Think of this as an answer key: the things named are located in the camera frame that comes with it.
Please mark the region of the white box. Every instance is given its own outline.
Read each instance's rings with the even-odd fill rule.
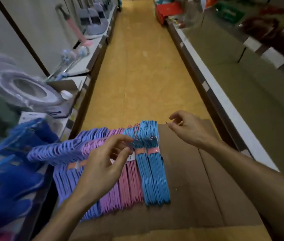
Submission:
[[[62,124],[58,120],[44,112],[22,111],[19,124],[32,121],[36,118],[44,118],[50,126],[51,130],[58,135]]]

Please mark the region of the person's right hand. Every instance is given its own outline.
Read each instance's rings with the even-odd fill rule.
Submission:
[[[206,148],[217,139],[211,136],[203,127],[201,119],[186,111],[176,111],[171,114],[169,128],[184,142],[198,148]]]

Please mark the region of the aisle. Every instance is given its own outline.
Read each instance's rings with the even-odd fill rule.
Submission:
[[[152,0],[124,1],[82,130],[165,123],[178,109],[210,119],[167,29],[154,17]]]

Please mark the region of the flattened cardboard box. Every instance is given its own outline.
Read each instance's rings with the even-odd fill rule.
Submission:
[[[203,122],[214,133],[211,122]],[[161,207],[135,204],[130,210],[81,222],[70,240],[159,229],[262,225],[252,203],[215,159],[183,142],[167,125],[158,127],[171,203]]]

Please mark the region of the floor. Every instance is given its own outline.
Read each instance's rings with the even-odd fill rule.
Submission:
[[[141,120],[169,121],[183,109],[209,113],[152,0],[123,1],[82,130],[115,129]]]

